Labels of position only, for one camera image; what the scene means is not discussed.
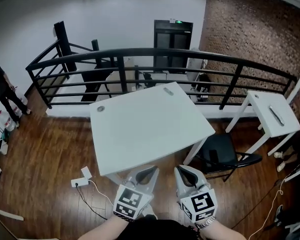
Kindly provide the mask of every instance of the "door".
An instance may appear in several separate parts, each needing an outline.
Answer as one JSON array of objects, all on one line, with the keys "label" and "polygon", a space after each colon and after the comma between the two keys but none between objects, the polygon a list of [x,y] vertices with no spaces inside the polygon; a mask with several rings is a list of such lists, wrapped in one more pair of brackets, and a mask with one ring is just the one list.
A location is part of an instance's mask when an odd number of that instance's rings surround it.
[{"label": "door", "polygon": [[[169,20],[154,21],[154,48],[185,49],[189,50],[193,23],[177,20],[170,23]],[[172,56],[154,56],[153,66],[156,68],[185,68],[188,58]]]}]

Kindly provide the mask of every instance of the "brick wall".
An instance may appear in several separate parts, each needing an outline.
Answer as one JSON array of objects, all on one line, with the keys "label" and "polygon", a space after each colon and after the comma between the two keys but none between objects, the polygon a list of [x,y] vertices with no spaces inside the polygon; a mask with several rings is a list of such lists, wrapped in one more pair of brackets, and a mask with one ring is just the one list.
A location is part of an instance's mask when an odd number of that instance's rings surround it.
[{"label": "brick wall", "polygon": [[[299,79],[300,9],[281,0],[207,0],[199,48],[262,63]],[[209,61],[207,69],[234,72],[236,68],[227,63]],[[242,74],[287,82],[280,76],[253,68],[244,67]],[[225,83],[232,79],[211,74],[209,78],[213,82]],[[239,78],[237,84],[283,90],[280,85],[243,78]],[[225,93],[226,89],[215,86],[211,91]],[[234,89],[232,93],[246,94],[247,90]],[[209,99],[221,101],[219,97]],[[242,100],[230,98],[229,102]],[[291,107],[300,122],[300,92]]]}]

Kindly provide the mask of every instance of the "office chair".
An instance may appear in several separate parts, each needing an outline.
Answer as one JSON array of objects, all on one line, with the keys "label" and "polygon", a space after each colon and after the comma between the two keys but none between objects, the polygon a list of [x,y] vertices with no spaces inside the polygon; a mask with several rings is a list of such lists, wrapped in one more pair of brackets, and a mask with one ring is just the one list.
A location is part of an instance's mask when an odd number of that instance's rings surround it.
[{"label": "office chair", "polygon": [[213,174],[232,170],[229,174],[210,177],[207,180],[225,177],[226,182],[237,168],[250,166],[262,160],[258,154],[236,152],[230,134],[214,134],[207,138],[200,151],[196,155],[202,163],[204,174]]}]

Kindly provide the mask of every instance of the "white cable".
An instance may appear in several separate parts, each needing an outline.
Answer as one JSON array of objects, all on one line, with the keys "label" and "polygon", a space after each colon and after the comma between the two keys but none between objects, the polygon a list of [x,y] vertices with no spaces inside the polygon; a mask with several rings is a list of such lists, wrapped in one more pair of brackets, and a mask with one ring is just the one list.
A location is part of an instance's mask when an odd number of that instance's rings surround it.
[{"label": "white cable", "polygon": [[114,204],[110,201],[109,197],[107,197],[105,194],[102,194],[102,193],[99,191],[99,189],[98,189],[98,187],[97,187],[97,184],[96,184],[93,180],[88,179],[88,181],[89,181],[89,182],[92,182],[93,185],[94,185],[95,188],[96,188],[96,191],[98,191],[99,194],[101,194],[101,195],[103,195],[104,197],[106,197],[106,198],[109,200],[110,204],[112,204],[112,206],[114,206]]},{"label": "white cable", "polygon": [[269,211],[269,213],[268,213],[268,216],[266,217],[266,219],[265,219],[265,221],[264,221],[262,227],[259,228],[259,229],[258,229],[256,232],[254,232],[252,235],[250,235],[249,238],[248,238],[248,240],[250,240],[250,238],[251,238],[253,235],[255,235],[256,233],[258,233],[258,232],[259,232],[260,230],[262,230],[263,227],[265,226],[265,224],[266,224],[266,222],[267,222],[267,220],[268,220],[268,218],[269,218],[269,216],[270,216],[270,213],[271,213],[271,211],[272,211],[272,209],[273,209],[273,207],[274,207],[274,203],[275,203],[275,200],[276,200],[276,198],[277,198],[278,193],[280,193],[281,196],[284,194],[284,192],[281,190],[281,187],[282,187],[282,184],[285,182],[285,179],[286,179],[289,175],[287,175],[287,176],[283,179],[283,181],[281,182],[281,184],[280,184],[280,189],[279,189],[279,190],[276,192],[276,194],[275,194],[275,197],[274,197],[274,199],[273,199],[273,201],[272,201],[271,209],[270,209],[270,211]]}]

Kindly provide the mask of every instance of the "small white table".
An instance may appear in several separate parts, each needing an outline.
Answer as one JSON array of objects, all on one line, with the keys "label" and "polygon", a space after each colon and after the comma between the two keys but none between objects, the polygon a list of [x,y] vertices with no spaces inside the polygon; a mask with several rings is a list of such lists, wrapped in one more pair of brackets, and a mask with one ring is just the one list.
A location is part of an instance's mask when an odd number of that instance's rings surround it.
[{"label": "small white table", "polygon": [[[248,104],[252,105],[254,112],[259,118],[265,134],[251,147],[246,153],[252,154],[269,138],[287,135],[276,147],[274,147],[268,156],[277,151],[284,143],[286,143],[297,131],[300,130],[300,124],[293,110],[287,103],[285,97],[278,93],[262,92],[248,90],[248,94],[242,103],[238,113],[234,116],[228,127],[225,129],[227,133],[235,126],[241,114],[245,111]],[[284,121],[282,126],[269,109],[272,106]]]},{"label": "small white table", "polygon": [[215,133],[176,82],[92,103],[90,116],[100,175],[117,184],[116,173],[194,144],[187,165]]}]

